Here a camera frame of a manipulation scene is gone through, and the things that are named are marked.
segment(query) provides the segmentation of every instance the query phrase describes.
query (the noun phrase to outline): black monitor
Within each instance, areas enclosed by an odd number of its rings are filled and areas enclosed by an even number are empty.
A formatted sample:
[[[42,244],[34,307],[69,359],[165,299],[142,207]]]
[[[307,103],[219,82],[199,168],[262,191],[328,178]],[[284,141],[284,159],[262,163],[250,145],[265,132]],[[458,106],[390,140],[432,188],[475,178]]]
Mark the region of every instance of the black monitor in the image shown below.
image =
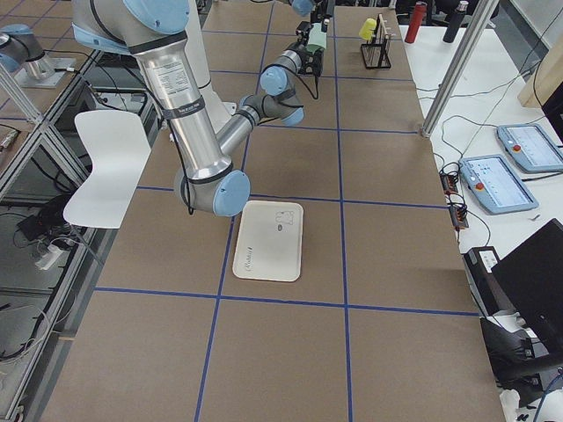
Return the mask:
[[[494,266],[493,275],[545,348],[563,352],[563,225],[550,220]]]

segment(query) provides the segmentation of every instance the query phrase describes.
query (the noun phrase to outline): black metal holder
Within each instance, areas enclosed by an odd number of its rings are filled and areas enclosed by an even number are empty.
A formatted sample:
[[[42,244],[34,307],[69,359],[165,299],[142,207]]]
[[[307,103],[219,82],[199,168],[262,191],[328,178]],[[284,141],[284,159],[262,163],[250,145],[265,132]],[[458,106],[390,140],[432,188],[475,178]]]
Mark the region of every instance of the black metal holder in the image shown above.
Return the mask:
[[[377,15],[376,28],[371,36],[371,41],[360,46],[363,65],[366,69],[390,69],[389,47],[391,35],[387,33],[383,15]]]

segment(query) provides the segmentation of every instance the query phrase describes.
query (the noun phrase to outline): red thermos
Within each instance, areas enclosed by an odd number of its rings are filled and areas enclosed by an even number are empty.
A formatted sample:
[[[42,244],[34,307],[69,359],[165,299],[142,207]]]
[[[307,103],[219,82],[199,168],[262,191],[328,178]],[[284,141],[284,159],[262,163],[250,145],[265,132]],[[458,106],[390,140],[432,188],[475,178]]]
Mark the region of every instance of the red thermos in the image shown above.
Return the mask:
[[[411,17],[411,23],[408,26],[408,31],[406,32],[405,42],[412,44],[416,38],[416,34],[419,31],[420,24],[426,15],[426,3],[416,2],[414,6],[413,16]]]

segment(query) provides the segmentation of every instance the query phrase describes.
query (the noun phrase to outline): sticker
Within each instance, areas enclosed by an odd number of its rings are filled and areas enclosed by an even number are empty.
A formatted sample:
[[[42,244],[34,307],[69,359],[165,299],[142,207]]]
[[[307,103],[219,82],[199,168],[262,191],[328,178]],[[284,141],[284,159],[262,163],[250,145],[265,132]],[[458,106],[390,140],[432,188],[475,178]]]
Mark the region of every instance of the sticker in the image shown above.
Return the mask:
[[[153,71],[157,77],[157,94],[160,98],[174,98],[192,89],[182,62],[167,63]]]
[[[498,264],[493,251],[481,251],[479,252],[483,265],[488,273],[492,273],[492,268]]]

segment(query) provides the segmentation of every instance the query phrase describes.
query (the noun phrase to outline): yellow object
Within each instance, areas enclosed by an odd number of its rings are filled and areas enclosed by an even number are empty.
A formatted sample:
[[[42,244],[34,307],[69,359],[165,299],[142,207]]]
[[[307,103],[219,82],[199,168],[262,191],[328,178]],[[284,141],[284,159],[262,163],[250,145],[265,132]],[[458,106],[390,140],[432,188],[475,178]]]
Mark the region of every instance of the yellow object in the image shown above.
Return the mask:
[[[376,29],[377,22],[375,19],[367,18],[363,23],[362,29],[360,30],[360,38],[370,41],[374,30]]]

